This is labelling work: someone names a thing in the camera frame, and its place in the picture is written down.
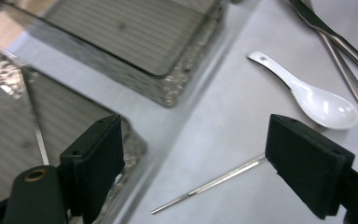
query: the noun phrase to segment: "white table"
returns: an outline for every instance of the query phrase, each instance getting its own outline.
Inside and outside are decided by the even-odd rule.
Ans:
[[[314,0],[317,14],[358,48],[358,1]],[[289,90],[246,59],[263,51],[300,79],[348,99],[358,108],[320,37],[283,0],[230,5],[225,28],[174,108],[164,108],[69,59],[27,34],[9,48],[69,87],[127,117],[148,152],[121,209],[103,223],[342,223],[319,220],[265,162],[201,195],[150,212],[264,152],[270,114],[299,119],[356,155],[358,125],[326,130],[308,119]],[[358,68],[347,60],[358,78]]]

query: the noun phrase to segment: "table surface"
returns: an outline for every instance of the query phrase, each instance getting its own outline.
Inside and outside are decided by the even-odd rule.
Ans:
[[[358,48],[358,1],[314,0],[317,14]],[[308,119],[284,84],[246,54],[266,53],[300,79],[358,109],[321,38],[283,0],[230,5],[224,28],[174,108],[164,108],[26,33],[8,48],[61,83],[127,117],[148,151],[124,206],[103,223],[342,223],[318,219],[264,162],[157,215],[168,201],[262,154],[270,114],[298,119],[356,155],[358,125],[327,130]],[[358,67],[347,57],[358,78]]]

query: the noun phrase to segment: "spoon handle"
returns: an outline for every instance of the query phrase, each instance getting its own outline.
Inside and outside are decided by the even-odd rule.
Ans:
[[[248,54],[248,58],[256,63],[260,63],[265,66],[269,71],[273,72],[277,77],[281,79],[286,86],[292,90],[294,84],[302,83],[300,79],[284,69],[280,64],[275,62],[266,54],[260,51],[253,51]]]

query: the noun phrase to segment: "spoon bowl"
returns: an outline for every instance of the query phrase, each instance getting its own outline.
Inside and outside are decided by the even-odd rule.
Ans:
[[[344,98],[301,81],[262,52],[251,52],[248,58],[278,76],[291,90],[304,113],[316,123],[338,130],[350,129],[358,123],[357,109]]]

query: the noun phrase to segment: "spoon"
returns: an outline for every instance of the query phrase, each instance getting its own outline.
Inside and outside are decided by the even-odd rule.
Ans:
[[[352,128],[358,123],[358,111],[344,98],[301,81],[262,52],[250,52],[248,58],[278,76],[295,96],[304,113],[316,123],[338,130]]]

